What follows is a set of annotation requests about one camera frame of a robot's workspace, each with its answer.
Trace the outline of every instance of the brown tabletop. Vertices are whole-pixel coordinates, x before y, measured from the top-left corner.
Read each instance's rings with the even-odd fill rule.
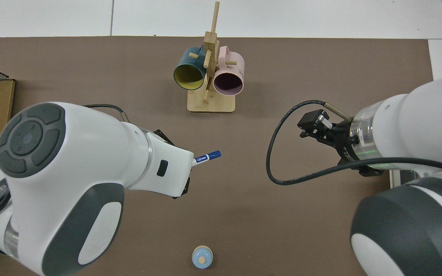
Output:
[[[132,123],[161,129],[195,155],[223,156],[191,172],[173,200],[127,191],[109,250],[79,275],[363,275],[350,247],[357,204],[389,187],[388,174],[341,171],[288,187],[272,183],[265,155],[275,126],[294,105],[327,101],[349,115],[432,80],[426,40],[219,38],[245,59],[245,88],[233,113],[191,113],[173,69],[201,37],[0,38],[0,71],[17,80],[13,114],[45,101],[110,103]],[[302,108],[279,132],[276,177],[334,166],[333,148],[299,138]],[[103,110],[117,118],[112,110]],[[338,122],[336,117],[331,121]],[[205,270],[193,249],[214,252]],[[0,255],[0,275],[33,275]]]

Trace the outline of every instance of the white floor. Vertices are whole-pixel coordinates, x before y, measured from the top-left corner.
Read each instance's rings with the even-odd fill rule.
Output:
[[[442,0],[221,0],[219,37],[429,39],[442,77]],[[0,37],[203,36],[214,0],[0,0]]]

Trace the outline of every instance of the mug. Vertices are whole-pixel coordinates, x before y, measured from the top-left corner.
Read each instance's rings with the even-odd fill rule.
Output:
[[[173,71],[173,78],[183,89],[195,90],[204,83],[206,68],[204,68],[204,45],[186,49],[180,62]]]
[[[228,46],[219,49],[218,69],[214,73],[214,89],[222,95],[235,96],[243,90],[245,61],[236,52],[230,52]]]

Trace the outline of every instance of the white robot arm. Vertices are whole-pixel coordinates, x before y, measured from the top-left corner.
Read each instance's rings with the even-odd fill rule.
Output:
[[[179,197],[195,164],[161,131],[71,103],[26,108],[0,136],[0,252],[37,274],[75,273],[112,242],[124,188]]]
[[[306,113],[302,138],[334,147],[339,166],[298,179],[278,180],[270,153],[281,124],[297,108],[320,104],[344,119],[330,123],[324,110]],[[344,168],[363,176],[383,169],[416,171],[420,178],[364,199],[351,226],[350,242],[370,276],[442,275],[442,79],[410,94],[391,97],[351,118],[321,101],[291,109],[277,126],[267,154],[267,173],[279,185],[300,183]]]

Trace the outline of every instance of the dark teal mug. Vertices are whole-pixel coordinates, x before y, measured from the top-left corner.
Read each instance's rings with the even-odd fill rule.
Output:
[[[204,68],[205,58],[204,45],[186,49],[180,62],[173,71],[175,82],[183,89],[199,89],[204,83],[204,77],[206,75],[206,68]]]

